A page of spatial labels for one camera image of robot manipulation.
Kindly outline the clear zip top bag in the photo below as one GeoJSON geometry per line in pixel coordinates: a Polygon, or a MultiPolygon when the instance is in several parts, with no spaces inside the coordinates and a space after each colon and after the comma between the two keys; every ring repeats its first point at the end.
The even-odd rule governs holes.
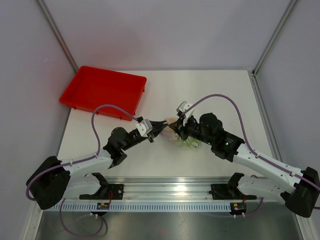
{"type": "Polygon", "coordinates": [[[160,135],[176,147],[200,149],[203,146],[202,142],[190,136],[186,140],[182,140],[181,137],[168,126],[161,131],[160,135]]]}

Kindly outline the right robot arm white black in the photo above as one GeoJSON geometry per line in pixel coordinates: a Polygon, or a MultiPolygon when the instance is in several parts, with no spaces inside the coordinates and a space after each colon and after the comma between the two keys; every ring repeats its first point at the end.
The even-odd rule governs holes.
{"type": "Polygon", "coordinates": [[[293,167],[255,151],[242,138],[225,131],[223,123],[213,113],[205,113],[199,120],[193,116],[185,120],[182,116],[169,127],[183,140],[189,137],[199,140],[209,145],[218,158],[262,175],[262,178],[254,178],[234,173],[227,183],[230,197],[267,198],[284,204],[298,216],[309,218],[312,215],[320,195],[320,178],[315,169],[293,167]]]}

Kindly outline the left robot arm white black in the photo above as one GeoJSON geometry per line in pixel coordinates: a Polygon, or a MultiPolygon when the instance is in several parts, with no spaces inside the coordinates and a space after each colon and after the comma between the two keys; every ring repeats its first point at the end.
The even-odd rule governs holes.
{"type": "Polygon", "coordinates": [[[59,160],[48,157],[26,182],[26,196],[42,210],[50,209],[63,199],[111,200],[112,187],[101,172],[120,165],[125,151],[148,140],[153,142],[167,121],[142,119],[128,132],[116,127],[104,147],[87,156],[59,160]]]}

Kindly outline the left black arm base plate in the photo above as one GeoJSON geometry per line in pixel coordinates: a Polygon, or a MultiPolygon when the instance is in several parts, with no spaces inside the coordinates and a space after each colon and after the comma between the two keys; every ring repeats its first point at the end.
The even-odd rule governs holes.
{"type": "Polygon", "coordinates": [[[109,184],[101,186],[94,194],[82,194],[80,200],[122,200],[124,195],[123,184],[109,184]]]}

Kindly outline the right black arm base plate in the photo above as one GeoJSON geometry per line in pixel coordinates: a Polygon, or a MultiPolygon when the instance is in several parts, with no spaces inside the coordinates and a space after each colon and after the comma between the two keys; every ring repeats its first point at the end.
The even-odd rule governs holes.
{"type": "Polygon", "coordinates": [[[255,195],[244,195],[238,190],[235,193],[230,193],[226,183],[214,183],[210,185],[208,192],[213,200],[256,200],[255,195]]]}

